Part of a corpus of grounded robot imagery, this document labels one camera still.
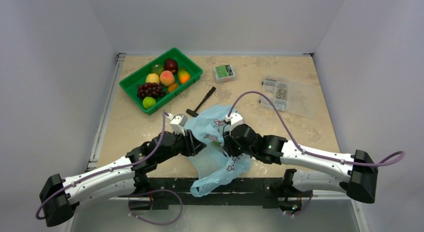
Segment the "red grapes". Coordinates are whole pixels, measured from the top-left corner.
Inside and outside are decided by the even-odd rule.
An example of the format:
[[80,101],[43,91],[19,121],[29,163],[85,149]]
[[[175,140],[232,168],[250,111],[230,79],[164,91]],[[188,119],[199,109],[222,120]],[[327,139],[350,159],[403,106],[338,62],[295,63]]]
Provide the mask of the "red grapes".
[[137,85],[137,97],[144,99],[146,96],[158,98],[165,96],[167,93],[162,91],[164,87],[157,83],[146,83],[144,85]]

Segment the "green plastic tray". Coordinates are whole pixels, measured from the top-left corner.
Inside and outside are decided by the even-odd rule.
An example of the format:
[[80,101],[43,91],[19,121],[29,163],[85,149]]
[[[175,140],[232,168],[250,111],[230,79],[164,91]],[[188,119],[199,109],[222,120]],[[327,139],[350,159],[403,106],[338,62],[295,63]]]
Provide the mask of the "green plastic tray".
[[[149,109],[144,109],[143,100],[137,97],[137,85],[144,84],[146,81],[147,75],[150,73],[150,69],[155,64],[164,64],[165,60],[168,58],[174,59],[178,63],[178,68],[185,67],[190,73],[190,80],[184,84],[180,84],[177,74],[174,74],[175,83],[179,85],[177,89],[168,94],[168,88],[163,87],[163,91],[166,91],[166,96],[156,98],[156,104]],[[188,57],[186,57],[180,50],[177,48],[172,48],[169,51],[165,52],[155,60],[151,61],[149,64],[140,68],[133,74],[129,75],[127,78],[119,82],[119,85],[122,89],[131,97],[131,99],[138,105],[138,107],[148,115],[153,114],[163,105],[167,104],[174,97],[180,94],[182,91],[186,90],[189,86],[200,79],[200,75],[203,73],[203,70],[192,62]]]

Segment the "white backdrop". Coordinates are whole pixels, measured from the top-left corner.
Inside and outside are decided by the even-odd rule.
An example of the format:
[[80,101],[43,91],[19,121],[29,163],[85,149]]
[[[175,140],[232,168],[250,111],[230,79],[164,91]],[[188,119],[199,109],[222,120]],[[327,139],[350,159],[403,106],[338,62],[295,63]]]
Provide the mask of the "white backdrop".
[[119,52],[314,52],[343,0],[90,0]]
[[59,230],[38,195],[84,172],[115,63],[88,0],[0,0],[0,231]]
[[340,149],[380,168],[372,232],[424,228],[424,0],[345,0],[314,61]]

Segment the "light blue plastic bag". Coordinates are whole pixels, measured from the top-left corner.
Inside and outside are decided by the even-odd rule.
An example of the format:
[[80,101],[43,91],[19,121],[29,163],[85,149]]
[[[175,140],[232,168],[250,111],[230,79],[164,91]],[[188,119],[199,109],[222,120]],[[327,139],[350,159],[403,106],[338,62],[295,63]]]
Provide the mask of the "light blue plastic bag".
[[231,106],[216,105],[189,119],[185,129],[190,129],[196,139],[207,144],[196,156],[188,157],[199,173],[199,180],[191,186],[195,197],[209,194],[220,185],[227,185],[233,179],[250,170],[252,159],[248,155],[228,156],[223,150],[224,118]]

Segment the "yellow pear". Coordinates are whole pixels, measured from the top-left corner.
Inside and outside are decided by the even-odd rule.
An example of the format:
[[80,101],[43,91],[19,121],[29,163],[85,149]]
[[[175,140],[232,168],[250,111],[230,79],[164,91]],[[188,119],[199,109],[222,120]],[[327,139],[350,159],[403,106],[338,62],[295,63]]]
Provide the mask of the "yellow pear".
[[148,83],[148,82],[159,84],[161,82],[161,80],[159,79],[159,76],[157,74],[150,73],[146,77],[146,83]]

